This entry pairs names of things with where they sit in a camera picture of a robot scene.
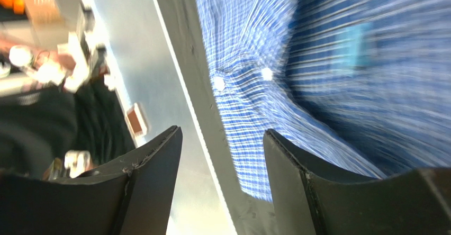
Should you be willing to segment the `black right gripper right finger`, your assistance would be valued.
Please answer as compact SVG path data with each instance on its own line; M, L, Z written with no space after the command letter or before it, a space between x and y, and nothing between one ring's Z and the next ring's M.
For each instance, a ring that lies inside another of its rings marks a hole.
M450 234L450 169L420 168L375 179L263 137L281 234Z

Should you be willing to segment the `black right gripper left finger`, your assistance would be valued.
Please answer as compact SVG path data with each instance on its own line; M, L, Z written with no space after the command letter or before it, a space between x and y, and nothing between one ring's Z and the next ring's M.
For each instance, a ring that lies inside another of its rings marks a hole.
M1 234L165 234L183 134L51 182L1 173Z

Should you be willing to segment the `blue checked long sleeve shirt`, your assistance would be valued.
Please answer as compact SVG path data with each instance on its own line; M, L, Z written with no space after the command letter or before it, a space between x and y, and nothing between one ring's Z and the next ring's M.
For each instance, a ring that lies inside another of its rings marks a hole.
M272 200L263 134L383 178L450 166L450 0L196 0L242 191Z

